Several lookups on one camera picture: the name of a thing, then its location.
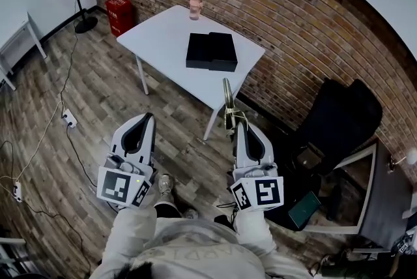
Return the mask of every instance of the black hair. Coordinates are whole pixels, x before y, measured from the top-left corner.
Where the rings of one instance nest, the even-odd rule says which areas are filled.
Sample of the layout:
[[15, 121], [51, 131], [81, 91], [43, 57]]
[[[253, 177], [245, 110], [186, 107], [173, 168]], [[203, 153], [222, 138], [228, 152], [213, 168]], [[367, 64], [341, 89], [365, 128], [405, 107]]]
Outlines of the black hair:
[[135, 268], [126, 265], [115, 275], [114, 279], [153, 279], [152, 263], [146, 261], [141, 266]]

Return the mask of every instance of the power strip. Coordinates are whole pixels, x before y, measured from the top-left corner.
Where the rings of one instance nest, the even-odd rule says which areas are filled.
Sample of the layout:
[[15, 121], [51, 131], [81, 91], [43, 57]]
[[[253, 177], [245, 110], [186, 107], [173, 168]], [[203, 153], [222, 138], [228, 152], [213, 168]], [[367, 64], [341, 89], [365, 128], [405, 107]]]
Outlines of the power strip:
[[14, 199], [16, 199], [16, 201], [18, 202], [22, 202], [23, 198], [22, 198], [22, 185], [20, 184], [20, 182], [16, 182], [14, 187], [13, 187], [13, 196]]
[[71, 128], [74, 128], [75, 126], [77, 126], [77, 119], [73, 116], [73, 114], [71, 113], [70, 109], [66, 109], [64, 111], [64, 115], [63, 118], [65, 119], [67, 124], [70, 124]]

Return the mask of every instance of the sneaker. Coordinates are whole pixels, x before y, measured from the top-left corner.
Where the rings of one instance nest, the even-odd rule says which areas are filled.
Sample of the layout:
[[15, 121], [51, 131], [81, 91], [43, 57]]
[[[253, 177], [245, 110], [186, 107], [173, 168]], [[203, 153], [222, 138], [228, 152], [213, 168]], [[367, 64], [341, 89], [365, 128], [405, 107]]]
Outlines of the sneaker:
[[158, 188], [159, 192], [162, 194], [171, 193], [174, 187], [174, 180], [173, 178], [168, 175], [162, 175], [158, 181]]
[[185, 219], [195, 220], [195, 219], [198, 219], [198, 212], [195, 209], [187, 209], [184, 212], [183, 217]]

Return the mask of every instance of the red brick wall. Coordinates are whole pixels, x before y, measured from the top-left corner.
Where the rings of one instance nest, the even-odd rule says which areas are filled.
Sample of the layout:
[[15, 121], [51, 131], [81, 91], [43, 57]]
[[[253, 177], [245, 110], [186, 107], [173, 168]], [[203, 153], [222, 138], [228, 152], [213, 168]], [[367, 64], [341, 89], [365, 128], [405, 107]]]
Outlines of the red brick wall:
[[[131, 1], [143, 21], [189, 0]], [[377, 136], [395, 157], [417, 144], [416, 61], [364, 0], [204, 2], [204, 15], [266, 49], [242, 92], [284, 123], [301, 123], [325, 77], [346, 85], [360, 78], [383, 105]], [[417, 182], [416, 167], [404, 168]]]

